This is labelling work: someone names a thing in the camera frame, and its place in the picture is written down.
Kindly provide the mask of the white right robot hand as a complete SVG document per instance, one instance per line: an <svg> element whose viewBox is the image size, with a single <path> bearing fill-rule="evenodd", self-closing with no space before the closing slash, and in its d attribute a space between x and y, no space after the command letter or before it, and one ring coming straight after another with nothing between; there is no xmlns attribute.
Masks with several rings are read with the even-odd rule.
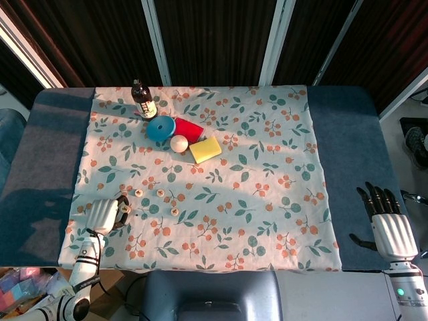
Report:
<svg viewBox="0 0 428 321"><path fill-rule="evenodd" d="M407 216L392 191L381 189L369 182L366 189L358 187L368 215L374 241L364 241L351 233L350 239L360 247L376 251L387 262L412 261L418 254Z"/></svg>

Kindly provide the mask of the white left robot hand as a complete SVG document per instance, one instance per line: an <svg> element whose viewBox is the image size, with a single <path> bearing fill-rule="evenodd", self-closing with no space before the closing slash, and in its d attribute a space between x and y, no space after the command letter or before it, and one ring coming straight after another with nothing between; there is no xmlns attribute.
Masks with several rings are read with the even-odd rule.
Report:
<svg viewBox="0 0 428 321"><path fill-rule="evenodd" d="M123 195L117 199L95 200L87 216L86 229L91 233L105 236L111 231L124 227L129 213L121 211L123 205L130 207L128 198Z"/></svg>

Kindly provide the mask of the black metal stand leg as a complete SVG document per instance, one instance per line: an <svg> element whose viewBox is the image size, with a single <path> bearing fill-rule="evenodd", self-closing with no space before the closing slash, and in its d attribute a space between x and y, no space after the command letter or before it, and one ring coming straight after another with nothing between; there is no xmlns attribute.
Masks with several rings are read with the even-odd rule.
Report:
<svg viewBox="0 0 428 321"><path fill-rule="evenodd" d="M424 206L428 207L428 198L420 196L418 194L414 194L414 193L409 193L407 191L401 190L401 196L404 200L404 202L406 201L413 201L415 203L418 204L422 204Z"/></svg>

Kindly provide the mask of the black mesh sneaker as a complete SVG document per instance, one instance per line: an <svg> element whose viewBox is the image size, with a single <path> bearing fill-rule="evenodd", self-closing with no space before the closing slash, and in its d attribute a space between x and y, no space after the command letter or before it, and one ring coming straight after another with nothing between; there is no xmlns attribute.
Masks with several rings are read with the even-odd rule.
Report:
<svg viewBox="0 0 428 321"><path fill-rule="evenodd" d="M425 148L425 135L419 127L410 128L405 135L405 146L415 166L428 169L428 150Z"/></svg>

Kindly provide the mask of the blue round disc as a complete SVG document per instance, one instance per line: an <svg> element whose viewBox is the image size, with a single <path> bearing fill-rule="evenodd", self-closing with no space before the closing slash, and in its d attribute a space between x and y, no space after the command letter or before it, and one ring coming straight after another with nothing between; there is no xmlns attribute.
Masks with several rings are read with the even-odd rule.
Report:
<svg viewBox="0 0 428 321"><path fill-rule="evenodd" d="M175 120L170 116L157 116L146 127L149 139L155 142L163 142L170 138L176 129Z"/></svg>

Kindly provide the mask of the white ball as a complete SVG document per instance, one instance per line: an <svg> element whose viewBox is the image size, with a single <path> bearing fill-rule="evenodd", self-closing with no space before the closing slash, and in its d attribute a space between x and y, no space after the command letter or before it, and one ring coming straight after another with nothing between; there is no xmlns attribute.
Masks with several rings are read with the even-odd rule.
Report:
<svg viewBox="0 0 428 321"><path fill-rule="evenodd" d="M183 135L174 135L170 140L170 148L176 153L185 152L188 148L189 142Z"/></svg>

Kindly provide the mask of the blue felt table cover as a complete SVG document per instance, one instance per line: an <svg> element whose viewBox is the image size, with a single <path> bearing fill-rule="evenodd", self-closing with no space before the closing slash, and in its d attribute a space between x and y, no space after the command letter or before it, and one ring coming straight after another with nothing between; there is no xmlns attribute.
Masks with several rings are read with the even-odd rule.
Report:
<svg viewBox="0 0 428 321"><path fill-rule="evenodd" d="M93 88L37 95L0 193L0 267L57 266L93 96ZM372 240L358 186L400 192L372 99L357 86L311 86L308 103L342 269L383 270L379 254L349 238Z"/></svg>

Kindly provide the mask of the colourful block assortment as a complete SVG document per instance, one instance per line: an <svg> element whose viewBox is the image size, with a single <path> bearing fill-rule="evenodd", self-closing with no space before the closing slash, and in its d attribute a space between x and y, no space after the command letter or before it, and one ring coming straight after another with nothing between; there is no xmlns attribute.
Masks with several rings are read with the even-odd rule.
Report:
<svg viewBox="0 0 428 321"><path fill-rule="evenodd" d="M72 293L71 285L57 270L50 273L40 267L0 269L0 319L23 315Z"/></svg>

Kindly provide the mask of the yellow sponge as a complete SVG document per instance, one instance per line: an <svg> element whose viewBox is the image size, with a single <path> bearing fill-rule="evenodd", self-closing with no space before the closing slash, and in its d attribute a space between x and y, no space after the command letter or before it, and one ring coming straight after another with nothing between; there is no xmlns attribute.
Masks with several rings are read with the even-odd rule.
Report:
<svg viewBox="0 0 428 321"><path fill-rule="evenodd" d="M191 144L189 149L196 164L200 164L222 153L220 144L214 136Z"/></svg>

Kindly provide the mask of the red plastic cup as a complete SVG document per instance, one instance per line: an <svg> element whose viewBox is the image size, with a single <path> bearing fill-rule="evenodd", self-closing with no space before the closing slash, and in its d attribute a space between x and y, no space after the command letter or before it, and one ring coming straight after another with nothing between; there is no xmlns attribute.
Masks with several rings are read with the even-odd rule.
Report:
<svg viewBox="0 0 428 321"><path fill-rule="evenodd" d="M174 136L177 136L177 135L184 136L190 144L193 144L199 141L200 137L204 132L203 127L179 117L176 117L174 121L175 121L175 131L173 133Z"/></svg>

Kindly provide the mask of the dark brown labelled bottle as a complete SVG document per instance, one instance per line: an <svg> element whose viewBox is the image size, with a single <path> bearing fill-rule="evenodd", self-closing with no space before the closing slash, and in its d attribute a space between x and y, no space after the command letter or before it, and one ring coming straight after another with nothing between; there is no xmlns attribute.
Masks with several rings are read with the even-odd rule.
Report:
<svg viewBox="0 0 428 321"><path fill-rule="evenodd" d="M131 96L136 104L141 117L146 121L151 121L157 117L158 110L148 86L145 86L139 79L134 79L131 87Z"/></svg>

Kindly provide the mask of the floral berry tablecloth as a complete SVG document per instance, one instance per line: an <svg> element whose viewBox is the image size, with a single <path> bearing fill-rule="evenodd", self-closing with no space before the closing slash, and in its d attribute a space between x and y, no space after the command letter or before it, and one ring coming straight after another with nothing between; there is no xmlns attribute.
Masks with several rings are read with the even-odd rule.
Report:
<svg viewBox="0 0 428 321"><path fill-rule="evenodd" d="M106 236L103 268L342 267L307 87L152 87L150 92L159 114L203 127L202 137L214 136L222 153L196 164L190 151L178 154L168 142L151 141L130 88L97 88L62 267L76 261L92 203L122 195L130 202L128 221ZM171 215L174 207L177 216Z"/></svg>

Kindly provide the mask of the blue grey robot torso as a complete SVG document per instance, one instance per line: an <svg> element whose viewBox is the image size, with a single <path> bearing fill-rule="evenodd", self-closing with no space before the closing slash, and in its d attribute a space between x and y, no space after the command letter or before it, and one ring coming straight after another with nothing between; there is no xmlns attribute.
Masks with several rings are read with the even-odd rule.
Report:
<svg viewBox="0 0 428 321"><path fill-rule="evenodd" d="M278 280L274 272L150 272L139 321L283 321Z"/></svg>

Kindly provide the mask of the dark pleated screen panel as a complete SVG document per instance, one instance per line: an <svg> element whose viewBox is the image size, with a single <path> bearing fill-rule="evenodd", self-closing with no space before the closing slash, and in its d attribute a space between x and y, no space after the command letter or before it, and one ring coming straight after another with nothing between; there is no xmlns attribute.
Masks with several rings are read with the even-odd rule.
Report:
<svg viewBox="0 0 428 321"><path fill-rule="evenodd" d="M174 86L255 86L277 0L154 0Z"/></svg>
<svg viewBox="0 0 428 321"><path fill-rule="evenodd" d="M141 0L11 0L68 87L162 84Z"/></svg>
<svg viewBox="0 0 428 321"><path fill-rule="evenodd" d="M363 0L320 85L360 86L377 112L428 68L428 0Z"/></svg>
<svg viewBox="0 0 428 321"><path fill-rule="evenodd" d="M355 0L296 0L273 85L313 84Z"/></svg>

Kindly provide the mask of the white screen frame post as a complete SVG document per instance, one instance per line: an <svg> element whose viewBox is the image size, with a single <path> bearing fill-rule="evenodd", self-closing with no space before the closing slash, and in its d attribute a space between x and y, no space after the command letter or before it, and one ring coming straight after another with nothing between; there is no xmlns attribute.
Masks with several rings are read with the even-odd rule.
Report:
<svg viewBox="0 0 428 321"><path fill-rule="evenodd" d="M60 79L54 75L2 8L0 8L0 40L44 89L63 88Z"/></svg>
<svg viewBox="0 0 428 321"><path fill-rule="evenodd" d="M428 84L428 66L379 114L379 122L386 120L405 100L424 84Z"/></svg>
<svg viewBox="0 0 428 321"><path fill-rule="evenodd" d="M154 56L156 58L162 84L163 86L172 86L167 55L165 53L163 37L156 12L156 5L154 0L140 0L140 2L144 11L144 17L146 19L146 24L150 34L150 40L152 42Z"/></svg>
<svg viewBox="0 0 428 321"><path fill-rule="evenodd" d="M276 74L296 0L276 0L276 7L259 76L259 86L270 86Z"/></svg>

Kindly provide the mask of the grey screen frame post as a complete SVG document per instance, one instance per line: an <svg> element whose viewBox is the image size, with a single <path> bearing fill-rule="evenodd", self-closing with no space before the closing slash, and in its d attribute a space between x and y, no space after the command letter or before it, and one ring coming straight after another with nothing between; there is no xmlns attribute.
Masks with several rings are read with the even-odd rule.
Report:
<svg viewBox="0 0 428 321"><path fill-rule="evenodd" d="M350 26L352 25L352 22L354 21L354 18L356 17L357 13L359 12L364 0L355 0L354 4L349 11L349 14L347 18L345 19L338 35L336 36L336 39L334 40L323 64L321 65L312 85L317 86L320 85L322 78L324 77L324 74L326 73L329 65L331 64L338 48L340 47L340 44L342 43L342 40L344 39L344 36L347 34Z"/></svg>

